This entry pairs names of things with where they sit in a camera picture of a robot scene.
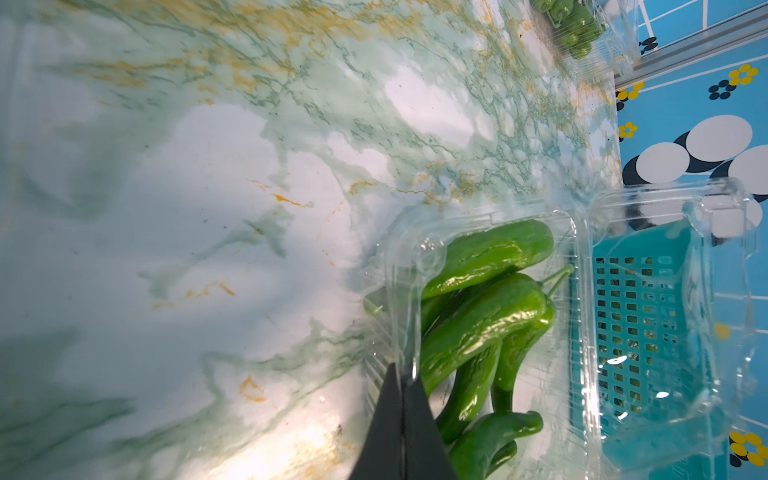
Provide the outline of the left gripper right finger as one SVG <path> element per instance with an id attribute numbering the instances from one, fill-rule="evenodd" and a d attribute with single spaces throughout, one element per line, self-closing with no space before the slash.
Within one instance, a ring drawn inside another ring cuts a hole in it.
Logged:
<path id="1" fill-rule="evenodd" d="M 402 478 L 456 479 L 415 366 L 405 369 L 401 376 L 401 386 Z"/>

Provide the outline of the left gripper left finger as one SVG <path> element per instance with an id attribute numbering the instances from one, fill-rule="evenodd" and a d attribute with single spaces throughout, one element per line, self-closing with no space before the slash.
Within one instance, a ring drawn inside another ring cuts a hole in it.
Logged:
<path id="1" fill-rule="evenodd" d="M 402 469 L 403 407 L 394 363 L 387 368 L 371 425 L 350 480 L 398 480 Z"/>

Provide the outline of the green pepper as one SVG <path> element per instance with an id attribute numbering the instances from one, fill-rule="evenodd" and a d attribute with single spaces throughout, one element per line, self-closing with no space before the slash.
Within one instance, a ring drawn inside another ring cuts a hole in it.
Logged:
<path id="1" fill-rule="evenodd" d="M 431 325 L 473 288 L 537 265 L 553 251 L 554 234 L 540 220 L 507 223 L 450 240 L 443 248 L 442 266 L 426 277 L 421 322 Z"/>
<path id="2" fill-rule="evenodd" d="M 426 394 L 470 359 L 541 319 L 549 303 L 544 288 L 558 286 L 573 271 L 566 265 L 542 282 L 524 273 L 504 275 L 464 301 L 421 342 L 419 372 Z"/>

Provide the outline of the teal plastic basket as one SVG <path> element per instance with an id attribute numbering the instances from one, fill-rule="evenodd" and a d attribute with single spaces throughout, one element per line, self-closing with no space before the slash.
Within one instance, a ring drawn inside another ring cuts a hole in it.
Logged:
<path id="1" fill-rule="evenodd" d="M 592 249 L 605 479 L 714 479 L 712 356 L 698 310 L 702 238 L 684 216 L 617 224 Z"/>

